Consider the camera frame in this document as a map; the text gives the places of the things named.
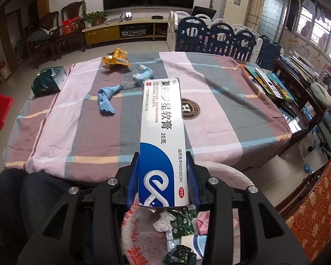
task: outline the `striped fabric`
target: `striped fabric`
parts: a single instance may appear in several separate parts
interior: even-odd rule
[[[97,93],[131,82],[138,64],[151,68],[155,79],[179,78],[182,97],[200,106],[196,118],[184,120],[186,147],[195,162],[243,170],[266,163],[287,145],[291,131],[281,112],[232,58],[166,52],[129,59],[129,68],[106,68],[101,58],[68,66],[61,92],[31,94],[11,130],[4,167],[80,182],[115,176],[139,150],[142,88],[126,86],[115,94],[110,100],[115,115],[100,113]]]

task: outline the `potted plant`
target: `potted plant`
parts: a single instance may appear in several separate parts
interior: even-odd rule
[[[100,25],[104,22],[104,18],[107,16],[107,12],[105,11],[97,11],[91,12],[83,16],[83,20],[85,22],[86,28],[93,26]]]

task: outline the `tv stand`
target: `tv stand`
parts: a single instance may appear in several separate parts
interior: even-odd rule
[[[168,19],[151,18],[133,18],[131,21],[122,21],[119,23],[102,24],[94,27],[85,28],[82,32],[85,34],[87,45],[98,43],[130,40],[137,38],[166,38]],[[145,36],[122,37],[122,32],[133,28],[142,28],[147,32]]]

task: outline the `beige curtain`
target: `beige curtain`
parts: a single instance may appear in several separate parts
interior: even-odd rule
[[[257,31],[265,0],[250,0],[245,26]]]

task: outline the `wooden tv cabinet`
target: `wooden tv cabinet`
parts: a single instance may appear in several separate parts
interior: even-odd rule
[[[137,38],[166,38],[167,34],[159,34],[156,32],[157,24],[168,23],[168,19],[153,20],[151,18],[133,18],[131,21],[122,21],[119,23],[102,24],[90,28],[85,28],[82,30],[85,33],[87,45],[93,45],[103,42],[137,39]],[[145,24],[151,29],[151,33],[147,33],[146,36],[137,37],[121,37],[120,27],[124,25],[136,25]],[[167,30],[166,25],[161,25],[162,29]]]

